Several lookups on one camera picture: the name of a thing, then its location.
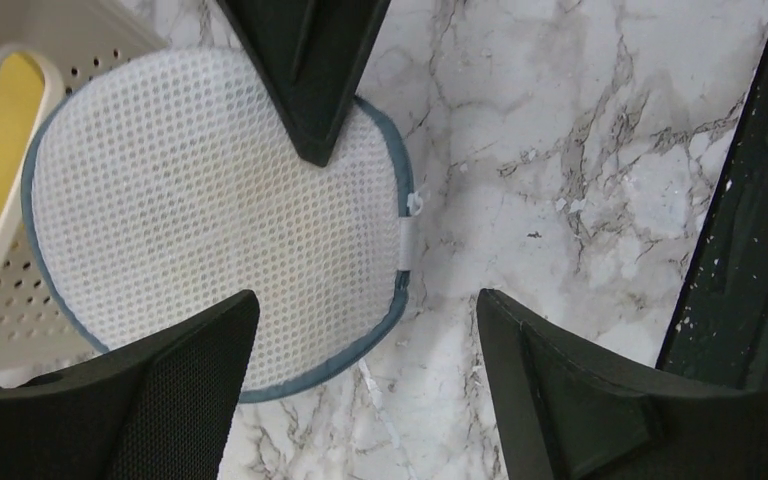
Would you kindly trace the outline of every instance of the marble countertop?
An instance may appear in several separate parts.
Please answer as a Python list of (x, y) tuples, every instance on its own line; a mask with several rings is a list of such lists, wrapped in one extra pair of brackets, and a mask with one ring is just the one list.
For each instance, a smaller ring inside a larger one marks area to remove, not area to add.
[[(211, 0), (123, 3), (239, 46)], [(425, 199), (411, 305), (345, 373), (239, 406), (220, 478), (506, 479), (484, 287), (652, 365), (767, 34), (768, 0), (392, 0), (360, 93)]]

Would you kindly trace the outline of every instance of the white mesh pad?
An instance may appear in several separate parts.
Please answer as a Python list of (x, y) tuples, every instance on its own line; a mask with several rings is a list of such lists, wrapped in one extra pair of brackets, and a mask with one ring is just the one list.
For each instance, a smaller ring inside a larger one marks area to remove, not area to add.
[(261, 318), (246, 392), (321, 366), (388, 314), (398, 192), (359, 108), (319, 169), (296, 155), (245, 54), (170, 50), (89, 83), (44, 128), (26, 223), (102, 348), (250, 289)]

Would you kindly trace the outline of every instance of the black plastic part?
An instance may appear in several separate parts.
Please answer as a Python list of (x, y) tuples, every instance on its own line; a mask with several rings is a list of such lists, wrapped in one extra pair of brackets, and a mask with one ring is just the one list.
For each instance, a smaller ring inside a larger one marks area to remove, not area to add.
[(768, 478), (768, 390), (645, 367), (498, 291), (477, 314), (511, 480)]
[(389, 0), (219, 0), (299, 156), (328, 164)]
[(0, 388), (0, 479), (215, 479), (259, 316), (242, 292), (85, 363)]
[(657, 367), (768, 387), (768, 42)]

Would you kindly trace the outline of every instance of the white plastic basket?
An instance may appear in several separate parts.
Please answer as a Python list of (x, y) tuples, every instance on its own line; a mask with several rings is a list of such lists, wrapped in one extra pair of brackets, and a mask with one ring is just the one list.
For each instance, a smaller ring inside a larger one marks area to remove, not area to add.
[[(45, 79), (34, 129), (94, 75), (165, 46), (115, 0), (0, 0), (0, 65), (24, 52)], [(0, 216), (0, 370), (92, 350), (60, 315), (34, 263), (20, 225), (20, 176)]]

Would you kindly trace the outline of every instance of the mesh laundry bag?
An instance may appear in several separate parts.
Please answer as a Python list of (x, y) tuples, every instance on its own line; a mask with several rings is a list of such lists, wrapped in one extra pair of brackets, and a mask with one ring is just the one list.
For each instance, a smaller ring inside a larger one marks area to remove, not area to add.
[(415, 197), (395, 127), (357, 99), (312, 166), (241, 51), (166, 50), (93, 80), (42, 125), (22, 182), (45, 281), (102, 352), (257, 294), (241, 402), (336, 375), (405, 309)]

